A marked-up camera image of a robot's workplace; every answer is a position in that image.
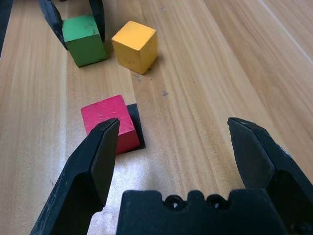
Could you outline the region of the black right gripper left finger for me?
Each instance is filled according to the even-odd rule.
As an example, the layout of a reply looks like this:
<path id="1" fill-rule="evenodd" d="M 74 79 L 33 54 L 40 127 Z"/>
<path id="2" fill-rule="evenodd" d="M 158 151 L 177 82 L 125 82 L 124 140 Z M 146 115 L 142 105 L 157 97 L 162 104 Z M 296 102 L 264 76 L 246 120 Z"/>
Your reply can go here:
<path id="1" fill-rule="evenodd" d="M 119 119 L 92 129 L 68 158 L 33 229 L 33 235 L 85 235 L 108 198 L 115 165 Z"/>

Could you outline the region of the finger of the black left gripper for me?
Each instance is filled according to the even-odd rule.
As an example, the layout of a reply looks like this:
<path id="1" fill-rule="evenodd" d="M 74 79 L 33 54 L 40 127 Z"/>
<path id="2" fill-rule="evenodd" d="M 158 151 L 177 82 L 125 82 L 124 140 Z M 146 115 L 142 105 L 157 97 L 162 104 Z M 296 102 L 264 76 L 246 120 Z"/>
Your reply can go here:
<path id="1" fill-rule="evenodd" d="M 46 22 L 49 24 L 50 28 L 62 43 L 64 48 L 67 50 L 65 40 L 63 37 L 63 20 L 56 6 L 51 0 L 39 0 L 41 11 L 45 17 Z"/>
<path id="2" fill-rule="evenodd" d="M 105 13 L 102 0 L 89 0 L 101 40 L 105 41 Z"/>

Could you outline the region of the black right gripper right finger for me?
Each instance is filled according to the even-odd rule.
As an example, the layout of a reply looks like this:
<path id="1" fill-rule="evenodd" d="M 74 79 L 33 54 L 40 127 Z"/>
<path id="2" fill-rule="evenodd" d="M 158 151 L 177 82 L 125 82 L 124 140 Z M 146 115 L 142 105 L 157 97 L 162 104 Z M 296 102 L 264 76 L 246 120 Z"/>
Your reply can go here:
<path id="1" fill-rule="evenodd" d="M 246 189 L 269 195 L 291 235 L 313 233 L 313 185 L 268 131 L 244 119 L 227 121 L 236 165 Z"/>

